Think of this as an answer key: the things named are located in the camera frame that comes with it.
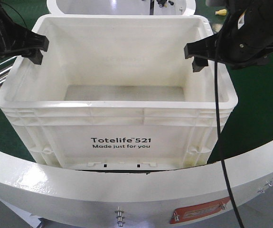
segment black cable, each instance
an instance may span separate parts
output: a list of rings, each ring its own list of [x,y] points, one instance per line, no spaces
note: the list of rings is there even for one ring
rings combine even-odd
[[[25,20],[23,19],[23,17],[21,16],[21,14],[20,14],[17,10],[15,10],[15,8],[13,8],[12,6],[10,6],[9,4],[7,4],[7,3],[5,3],[5,2],[3,2],[3,1],[1,1],[0,3],[6,5],[6,6],[10,7],[12,10],[14,10],[14,11],[20,16],[20,18],[22,19],[24,26],[25,26],[26,28],[28,28],[28,27],[27,27],[27,24],[26,24],[26,22],[25,22]]]
[[[229,182],[229,178],[228,178],[228,174],[227,174],[227,169],[226,169],[226,165],[225,165],[225,161],[224,161],[224,154],[223,154],[223,149],[222,149],[222,143],[220,140],[220,135],[221,135],[221,124],[220,124],[220,110],[219,110],[219,100],[218,100],[218,85],[217,85],[217,61],[218,61],[218,53],[219,53],[219,47],[220,47],[220,42],[222,39],[222,34],[223,31],[225,29],[225,26],[227,24],[228,19],[230,18],[230,14],[227,16],[226,21],[224,22],[223,28],[220,30],[218,37],[217,37],[217,42],[216,42],[216,56],[215,56],[215,62],[214,62],[214,90],[215,90],[215,101],[216,101],[216,118],[217,118],[217,138],[218,138],[218,148],[217,151],[219,153],[219,157],[221,160],[221,164],[222,164],[222,169],[223,169],[223,173],[224,173],[224,178],[225,178],[225,182],[226,182],[226,186],[227,186],[227,190],[228,190],[228,194],[233,206],[233,210],[235,212],[235,216],[236,219],[240,225],[240,228],[245,228],[241,219],[241,216],[239,214],[239,211],[237,209],[236,203],[235,203],[235,198],[233,196],[232,190],[231,190],[231,186],[230,186],[230,182]]]

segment white container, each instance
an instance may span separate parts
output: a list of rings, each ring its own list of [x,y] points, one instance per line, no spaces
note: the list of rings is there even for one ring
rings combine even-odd
[[[195,0],[172,0],[160,8],[154,0],[154,10],[150,11],[150,0],[47,0],[47,7],[53,15],[193,15]]]
[[[42,65],[18,57],[0,108],[41,164],[170,170],[206,164],[217,141],[213,64],[192,72],[183,48],[212,34],[201,16],[51,16]],[[221,125],[237,104],[219,67]]]

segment screw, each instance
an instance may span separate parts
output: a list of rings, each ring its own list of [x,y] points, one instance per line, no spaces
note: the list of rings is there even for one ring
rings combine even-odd
[[[123,227],[123,225],[125,224],[125,222],[117,222],[119,227]]]
[[[124,219],[125,217],[117,217],[117,222],[123,222],[123,219]]]
[[[258,190],[258,193],[263,194],[263,193],[265,193],[265,191],[264,191],[264,189],[260,189],[260,190]]]
[[[269,187],[272,187],[273,183],[270,181],[270,182],[267,182],[267,184],[265,184],[265,185],[268,185]]]
[[[173,218],[174,221],[179,222],[179,215],[176,213],[176,211],[173,212]]]
[[[227,204],[222,204],[222,205],[220,205],[220,208],[222,209],[222,210],[226,210],[227,209]]]
[[[116,217],[122,217],[122,214],[124,213],[124,211],[116,210],[115,213],[116,213]]]

